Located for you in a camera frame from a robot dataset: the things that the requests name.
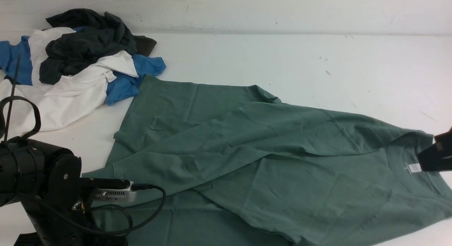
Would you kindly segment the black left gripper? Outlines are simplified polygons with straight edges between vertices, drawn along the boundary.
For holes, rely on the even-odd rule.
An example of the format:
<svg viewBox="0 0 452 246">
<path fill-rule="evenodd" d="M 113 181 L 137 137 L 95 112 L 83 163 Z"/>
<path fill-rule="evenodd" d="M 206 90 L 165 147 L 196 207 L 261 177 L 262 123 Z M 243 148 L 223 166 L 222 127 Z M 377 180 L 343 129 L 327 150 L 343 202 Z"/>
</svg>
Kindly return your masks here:
<svg viewBox="0 0 452 246">
<path fill-rule="evenodd" d="M 21 203 L 35 233 L 16 246 L 127 246 L 127 233 L 97 227 L 93 202 L 82 197 L 81 158 L 36 140 L 14 141 L 14 202 Z"/>
</svg>

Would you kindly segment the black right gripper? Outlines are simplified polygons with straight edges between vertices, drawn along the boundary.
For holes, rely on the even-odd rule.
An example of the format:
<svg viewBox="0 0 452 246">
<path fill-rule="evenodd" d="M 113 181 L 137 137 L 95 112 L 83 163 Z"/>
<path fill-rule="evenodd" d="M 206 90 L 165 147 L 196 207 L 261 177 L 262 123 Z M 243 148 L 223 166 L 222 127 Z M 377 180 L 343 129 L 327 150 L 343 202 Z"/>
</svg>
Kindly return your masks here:
<svg viewBox="0 0 452 246">
<path fill-rule="evenodd" d="M 449 131 L 434 136 L 435 145 L 421 151 L 417 155 L 423 171 L 452 170 L 452 128 Z"/>
</svg>

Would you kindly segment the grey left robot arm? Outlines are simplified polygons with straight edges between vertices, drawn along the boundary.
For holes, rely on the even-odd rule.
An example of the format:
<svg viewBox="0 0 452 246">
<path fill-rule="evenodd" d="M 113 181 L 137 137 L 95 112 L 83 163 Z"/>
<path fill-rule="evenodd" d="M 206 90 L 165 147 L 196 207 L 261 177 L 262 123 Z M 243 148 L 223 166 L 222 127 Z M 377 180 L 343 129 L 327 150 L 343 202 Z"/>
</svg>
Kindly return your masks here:
<svg viewBox="0 0 452 246">
<path fill-rule="evenodd" d="M 127 246 L 124 233 L 107 235 L 95 224 L 95 192 L 126 183 L 81 177 L 81 158 L 69 149 L 13 138 L 1 144 L 1 206 L 21 203 L 35 233 L 16 246 Z"/>
</svg>

